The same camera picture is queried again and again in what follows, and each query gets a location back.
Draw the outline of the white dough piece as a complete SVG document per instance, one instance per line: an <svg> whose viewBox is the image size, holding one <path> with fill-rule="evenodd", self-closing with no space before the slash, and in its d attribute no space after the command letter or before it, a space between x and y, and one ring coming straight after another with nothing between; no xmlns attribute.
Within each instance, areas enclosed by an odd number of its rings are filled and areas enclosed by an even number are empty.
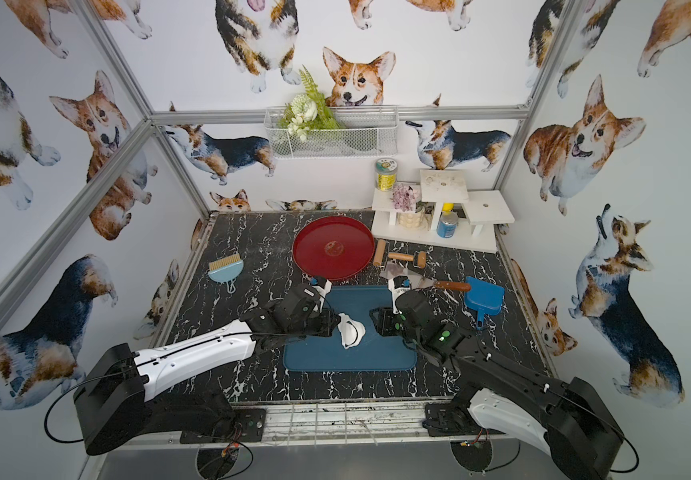
<svg viewBox="0 0 691 480"><path fill-rule="evenodd" d="M341 344L345 350L357 347L365 337L365 326L355 321L345 313L340 313L338 330L341 335Z"/></svg>

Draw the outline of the metal dough scraper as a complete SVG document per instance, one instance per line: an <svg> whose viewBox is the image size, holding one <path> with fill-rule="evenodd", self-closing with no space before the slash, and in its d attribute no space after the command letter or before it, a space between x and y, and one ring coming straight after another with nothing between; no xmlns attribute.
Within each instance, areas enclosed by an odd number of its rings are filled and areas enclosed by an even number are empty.
<svg viewBox="0 0 691 480"><path fill-rule="evenodd" d="M417 273L397 263L397 261L395 260L387 262L387 264L383 266L383 269L381 270L379 276L387 280L391 280L397 276L405 276L407 277L407 279L409 279L409 283L411 283L411 288L413 289L437 288L459 292L471 291L471 284L469 283L451 282L427 278L421 275L421 273Z"/></svg>

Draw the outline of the wooden double roller pin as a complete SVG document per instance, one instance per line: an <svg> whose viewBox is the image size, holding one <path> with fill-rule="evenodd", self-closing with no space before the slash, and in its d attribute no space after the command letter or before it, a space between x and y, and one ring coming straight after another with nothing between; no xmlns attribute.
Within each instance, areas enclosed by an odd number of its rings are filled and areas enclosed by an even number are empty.
<svg viewBox="0 0 691 480"><path fill-rule="evenodd" d="M383 239L377 240L375 244L375 254L373 254L373 265L377 267L383 266L387 260L397 260L409 262L415 268L425 269L427 266L427 252L417 251L414 254L405 254L387 250L387 241Z"/></svg>

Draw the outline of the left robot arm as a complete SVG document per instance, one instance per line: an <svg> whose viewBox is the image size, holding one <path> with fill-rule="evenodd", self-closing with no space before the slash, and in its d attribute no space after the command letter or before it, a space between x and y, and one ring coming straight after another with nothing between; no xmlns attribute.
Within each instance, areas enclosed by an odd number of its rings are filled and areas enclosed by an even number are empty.
<svg viewBox="0 0 691 480"><path fill-rule="evenodd" d="M237 414L223 394L172 395L170 389L293 339L331 335L337 324L325 306L331 289L331 281L316 277L206 334L139 351L128 344L110 348L74 394L87 454L106 454L138 436L171 431L234 438Z"/></svg>

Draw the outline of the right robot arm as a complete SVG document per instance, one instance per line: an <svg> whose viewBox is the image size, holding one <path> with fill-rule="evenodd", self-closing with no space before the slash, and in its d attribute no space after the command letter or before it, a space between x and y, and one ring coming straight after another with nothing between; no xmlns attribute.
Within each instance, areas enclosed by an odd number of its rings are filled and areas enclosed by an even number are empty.
<svg viewBox="0 0 691 480"><path fill-rule="evenodd" d="M483 345L475 332L433 313L417 290L369 312L381 336L401 338L429 364L457 373L459 391L427 408L431 437L495 430L549 455L569 479L605 479L625 434L591 384L533 371Z"/></svg>

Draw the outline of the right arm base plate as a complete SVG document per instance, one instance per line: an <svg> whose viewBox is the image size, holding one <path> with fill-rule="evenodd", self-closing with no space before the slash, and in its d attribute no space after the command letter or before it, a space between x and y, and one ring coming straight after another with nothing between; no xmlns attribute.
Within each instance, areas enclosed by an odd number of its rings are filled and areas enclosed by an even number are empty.
<svg viewBox="0 0 691 480"><path fill-rule="evenodd" d="M427 404L421 426L431 437L475 437L483 433L467 409L451 402Z"/></svg>

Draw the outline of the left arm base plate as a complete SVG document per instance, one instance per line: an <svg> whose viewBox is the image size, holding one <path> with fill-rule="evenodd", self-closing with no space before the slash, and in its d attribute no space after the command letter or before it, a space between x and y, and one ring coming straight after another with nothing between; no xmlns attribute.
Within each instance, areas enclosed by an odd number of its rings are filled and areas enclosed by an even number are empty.
<svg viewBox="0 0 691 480"><path fill-rule="evenodd" d="M268 410L263 408L240 408L232 420L222 421L209 435L183 431L181 444L228 443L239 440L244 443L260 443L263 440Z"/></svg>

